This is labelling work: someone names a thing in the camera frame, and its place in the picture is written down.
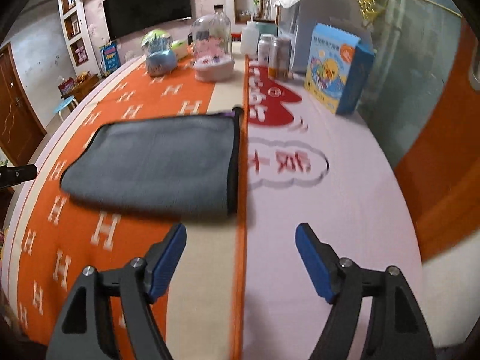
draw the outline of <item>blue gripper pad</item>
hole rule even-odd
[[[152,304],[167,292],[186,244],[187,230],[179,223],[170,229],[162,242],[148,250],[144,284]]]
[[[318,240],[308,223],[298,225],[295,243],[318,296],[333,304],[340,292],[338,256],[330,245]]]

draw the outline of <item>television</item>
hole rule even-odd
[[[190,0],[105,0],[110,40],[157,24],[191,19]]]

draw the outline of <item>cartoon box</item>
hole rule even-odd
[[[334,114],[351,114],[372,64],[372,47],[356,35],[317,24],[311,37],[305,88]]]

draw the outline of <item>toy box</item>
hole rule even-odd
[[[60,93],[62,96],[65,96],[68,92],[70,92],[74,86],[75,86],[75,80],[70,77],[68,79],[64,79],[63,82],[58,86],[58,89],[60,89]]]
[[[105,65],[105,77],[107,77],[121,66],[117,44],[108,43],[100,47],[100,52]]]
[[[374,52],[356,35],[316,25],[305,88],[334,114],[351,114],[362,93]]]

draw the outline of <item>white bottle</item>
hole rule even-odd
[[[247,26],[241,32],[240,52],[255,59],[259,35],[257,24],[254,21],[247,21]]]
[[[258,66],[268,66],[273,38],[272,34],[262,34],[260,37],[260,42],[258,42]]]

